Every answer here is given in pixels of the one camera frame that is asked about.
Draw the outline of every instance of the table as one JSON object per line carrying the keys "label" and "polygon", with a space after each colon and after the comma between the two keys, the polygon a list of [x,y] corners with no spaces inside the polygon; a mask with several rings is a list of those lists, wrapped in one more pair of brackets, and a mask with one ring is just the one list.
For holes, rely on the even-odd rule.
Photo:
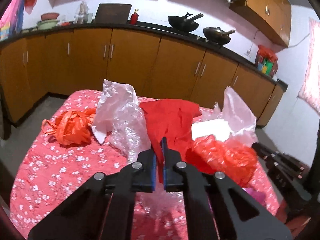
{"label": "table", "polygon": [[[81,90],[73,93],[51,118],[63,111],[96,107],[100,91]],[[154,99],[138,97],[139,102]],[[212,113],[200,107],[201,112]],[[201,116],[194,122],[201,121]],[[127,164],[121,151],[107,140],[103,145],[92,137],[84,147],[61,147],[49,135],[40,132],[22,161],[15,178],[10,198],[10,219],[25,237],[41,219],[97,171],[105,174],[118,172]],[[260,163],[250,181],[257,191],[267,195],[266,208],[273,215],[279,207],[276,194]],[[132,227],[133,240],[188,239],[186,216],[183,209],[172,208],[160,217],[150,216],[137,199]]]}

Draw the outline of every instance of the metal rivet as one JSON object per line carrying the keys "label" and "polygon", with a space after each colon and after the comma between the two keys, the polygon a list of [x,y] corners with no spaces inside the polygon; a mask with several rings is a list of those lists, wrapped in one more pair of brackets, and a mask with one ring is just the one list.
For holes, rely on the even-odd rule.
{"label": "metal rivet", "polygon": [[104,178],[104,174],[102,172],[97,172],[93,177],[96,180],[102,180]]}
{"label": "metal rivet", "polygon": [[222,171],[217,171],[214,176],[217,178],[217,179],[224,179],[225,178],[225,175]]}
{"label": "metal rivet", "polygon": [[185,162],[177,162],[176,165],[180,169],[184,169],[187,166],[187,164]]}
{"label": "metal rivet", "polygon": [[142,163],[140,163],[140,162],[132,163],[132,167],[134,169],[140,169],[142,167]]}

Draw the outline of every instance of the black wok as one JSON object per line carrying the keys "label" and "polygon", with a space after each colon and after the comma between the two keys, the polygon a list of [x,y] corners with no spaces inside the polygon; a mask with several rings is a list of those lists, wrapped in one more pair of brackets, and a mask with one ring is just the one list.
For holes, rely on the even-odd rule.
{"label": "black wok", "polygon": [[193,16],[190,19],[187,19],[187,17],[191,15],[192,14],[187,13],[185,16],[182,16],[182,17],[168,16],[168,22],[174,29],[178,31],[182,31],[186,33],[193,32],[196,28],[199,27],[199,24],[196,23],[194,20],[203,17],[203,14],[199,13],[198,15]]}
{"label": "black wok", "polygon": [[229,34],[235,32],[235,30],[225,32],[220,27],[207,27],[203,29],[203,34],[209,41],[213,41],[221,45],[229,43],[231,41]]}

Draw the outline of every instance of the kitchen counter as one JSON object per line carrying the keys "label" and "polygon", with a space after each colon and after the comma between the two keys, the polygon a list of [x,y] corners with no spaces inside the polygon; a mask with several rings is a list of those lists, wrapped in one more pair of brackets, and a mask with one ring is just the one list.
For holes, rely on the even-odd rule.
{"label": "kitchen counter", "polygon": [[222,55],[226,58],[229,58],[231,60],[234,60],[241,65],[249,68],[250,70],[258,73],[261,75],[263,78],[267,79],[268,81],[272,82],[275,85],[279,85],[283,91],[285,92],[288,88],[288,84],[285,82],[278,80],[274,81],[272,78],[266,76],[263,74],[261,71],[259,71],[252,62],[249,60],[245,59],[244,57],[240,56],[239,54],[231,51],[230,49],[227,49],[225,47],[221,47],[220,45],[216,43],[210,43],[206,42],[205,38],[203,37],[198,37],[194,34],[188,33],[187,35],[185,33],[177,32],[171,27],[167,26],[162,26],[162,25],[157,25],[157,24],[152,24],[152,23],[145,23],[145,22],[137,22],[136,25],[130,25],[130,24],[81,24],[81,25],[69,25],[69,26],[57,26],[49,30],[40,30],[40,31],[33,31],[29,33],[20,33],[11,36],[10,38],[1,41],[0,42],[0,47],[9,44],[13,41],[16,41],[21,38],[26,38],[29,36],[34,36],[34,35],[46,35],[49,33],[54,33],[62,30],[70,30],[70,29],[80,29],[80,28],[119,28],[119,29],[131,29],[131,30],[138,30],[138,31],[145,31],[145,32],[150,32],[150,33],[156,33],[161,36],[166,36],[166,37],[171,37],[175,38],[178,40],[182,41],[187,41],[192,44],[198,45],[200,47],[206,48],[208,50],[211,50],[219,55]]}

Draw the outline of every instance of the white wall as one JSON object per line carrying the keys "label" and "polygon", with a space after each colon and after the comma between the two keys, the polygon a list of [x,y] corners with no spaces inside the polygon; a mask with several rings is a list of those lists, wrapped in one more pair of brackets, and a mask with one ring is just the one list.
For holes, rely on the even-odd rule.
{"label": "white wall", "polygon": [[[23,28],[30,28],[40,20],[40,15],[45,12],[58,12],[65,16],[66,20],[74,20],[75,12],[82,0],[38,0],[31,15],[24,14]],[[232,34],[232,40],[225,47],[240,54],[254,62],[257,53],[257,44],[272,47],[272,43],[261,32],[257,33],[255,44],[248,57],[246,52],[250,49],[257,29],[238,14],[229,10],[226,0],[85,0],[89,7],[89,12],[93,17],[100,3],[129,3],[132,10],[139,9],[139,21],[150,22],[169,26],[167,17],[169,15],[183,16],[187,12],[194,15],[204,14],[198,19],[199,27],[193,33],[204,37],[203,28],[214,26],[221,27],[225,31],[236,29]]]}
{"label": "white wall", "polygon": [[319,116],[307,103],[297,98],[308,66],[310,38],[305,36],[309,33],[309,17],[319,20],[314,10],[292,6],[289,48],[277,53],[277,76],[289,87],[264,130],[280,151],[311,165],[316,150]]}

